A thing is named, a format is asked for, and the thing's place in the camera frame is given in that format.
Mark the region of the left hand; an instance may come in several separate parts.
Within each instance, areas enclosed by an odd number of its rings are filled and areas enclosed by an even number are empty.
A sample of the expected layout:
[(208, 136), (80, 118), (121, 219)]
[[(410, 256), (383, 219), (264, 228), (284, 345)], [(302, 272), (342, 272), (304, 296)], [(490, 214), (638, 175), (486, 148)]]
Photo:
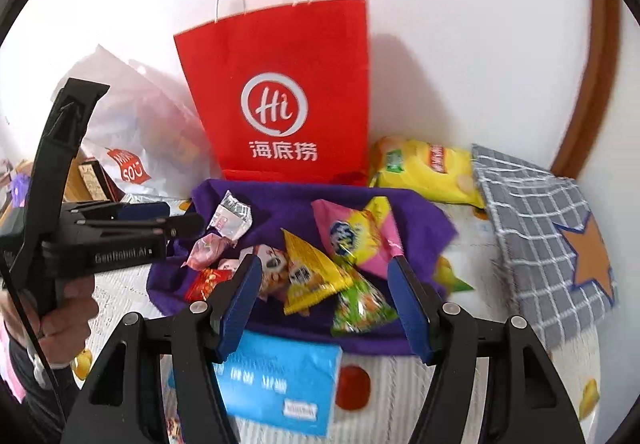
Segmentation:
[(62, 305), (42, 320), (24, 294), (21, 295), (30, 326), (36, 334), (41, 334), (40, 346), (50, 365), (68, 365), (85, 349), (91, 334), (89, 322), (99, 313), (93, 291), (93, 276), (71, 280), (64, 288)]

